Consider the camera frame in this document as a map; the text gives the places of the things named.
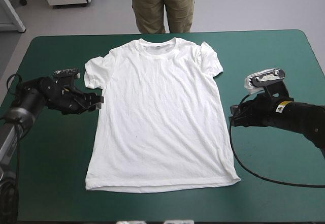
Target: black cable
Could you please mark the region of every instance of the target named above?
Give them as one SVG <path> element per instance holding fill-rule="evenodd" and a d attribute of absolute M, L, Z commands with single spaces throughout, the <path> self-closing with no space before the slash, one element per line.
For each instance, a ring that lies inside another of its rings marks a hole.
<path fill-rule="evenodd" d="M 9 76 L 9 78 L 7 79 L 7 82 L 6 82 L 6 86 L 7 86 L 7 91 L 8 91 L 10 94 L 12 94 L 12 95 L 14 95 L 14 96 L 16 96 L 16 97 L 19 97 L 18 94 L 11 92 L 10 89 L 9 89 L 9 83 L 10 83 L 10 80 L 11 80 L 12 78 L 15 78 L 16 76 L 19 78 L 19 81 L 18 81 L 18 84 L 17 84 L 17 87 L 19 87 L 19 86 L 21 85 L 22 78 L 21 78 L 21 76 L 20 76 L 19 74 L 17 74 L 17 73 L 12 74 L 12 75 Z"/>
<path fill-rule="evenodd" d="M 282 182 L 282 181 L 277 181 L 277 180 L 273 180 L 267 177 L 263 177 L 260 176 L 259 174 L 253 172 L 252 170 L 248 169 L 246 166 L 244 166 L 244 164 L 240 161 L 240 159 L 238 158 L 234 146 L 233 146 L 233 140 L 232 140 L 232 126 L 233 126 L 233 122 L 234 122 L 234 118 L 236 117 L 238 110 L 240 108 L 240 106 L 243 104 L 243 102 L 250 96 L 250 94 L 246 95 L 241 102 L 239 103 L 237 109 L 235 110 L 231 120 L 230 120 L 230 125 L 229 125 L 229 138 L 230 138 L 230 145 L 233 151 L 233 154 L 236 158 L 236 160 L 238 161 L 238 163 L 240 164 L 240 166 L 246 170 L 247 172 L 249 172 L 250 174 L 254 175 L 255 177 L 258 177 L 259 179 L 262 179 L 264 181 L 268 181 L 268 182 L 273 182 L 273 183 L 277 183 L 277 184 L 282 184 L 282 185 L 288 185 L 288 186 L 295 186 L 295 187 L 312 187 L 312 188 L 325 188 L 325 185 L 313 185 L 313 184 L 300 184 L 300 183 L 290 183 L 290 182 Z"/>

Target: person's leg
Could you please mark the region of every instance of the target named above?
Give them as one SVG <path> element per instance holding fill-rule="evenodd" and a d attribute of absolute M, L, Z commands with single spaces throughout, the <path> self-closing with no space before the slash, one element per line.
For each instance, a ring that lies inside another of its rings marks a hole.
<path fill-rule="evenodd" d="M 169 31 L 187 33 L 193 20 L 194 0 L 164 0 Z"/>
<path fill-rule="evenodd" d="M 137 26 L 142 34 L 164 34 L 163 0 L 132 0 Z"/>

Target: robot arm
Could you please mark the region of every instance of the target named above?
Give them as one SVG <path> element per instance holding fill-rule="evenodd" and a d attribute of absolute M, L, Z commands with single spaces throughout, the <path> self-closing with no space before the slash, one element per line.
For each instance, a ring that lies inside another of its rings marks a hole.
<path fill-rule="evenodd" d="M 325 106 L 294 102 L 284 78 L 281 69 L 249 75 L 245 80 L 249 94 L 264 92 L 240 106 L 231 106 L 233 116 L 229 119 L 233 118 L 233 126 L 272 126 L 303 134 L 325 157 Z"/>

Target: t-shirt hem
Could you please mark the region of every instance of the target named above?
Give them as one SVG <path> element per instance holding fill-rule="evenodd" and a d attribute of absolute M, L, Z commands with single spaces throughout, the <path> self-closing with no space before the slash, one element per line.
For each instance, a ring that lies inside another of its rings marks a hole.
<path fill-rule="evenodd" d="M 230 178 L 199 178 L 161 180 L 155 182 L 112 182 L 103 179 L 87 179 L 86 190 L 104 190 L 123 193 L 159 193 L 183 189 L 223 187 L 240 181 L 239 177 Z"/>

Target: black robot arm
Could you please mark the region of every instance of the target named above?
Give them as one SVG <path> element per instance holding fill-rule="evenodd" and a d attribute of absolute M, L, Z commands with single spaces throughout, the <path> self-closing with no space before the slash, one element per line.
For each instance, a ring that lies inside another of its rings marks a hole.
<path fill-rule="evenodd" d="M 7 88 L 15 76 L 19 77 L 16 91 L 12 93 L 15 100 L 1 118 L 5 123 L 0 126 L 0 223 L 13 223 L 16 219 L 16 174 L 10 170 L 9 163 L 19 140 L 28 133 L 43 108 L 47 106 L 62 114 L 81 114 L 100 109 L 104 102 L 102 96 L 83 93 L 75 87 L 74 80 L 80 78 L 78 69 L 59 70 L 54 72 L 53 79 L 41 77 L 24 83 L 14 74 L 9 77 Z"/>

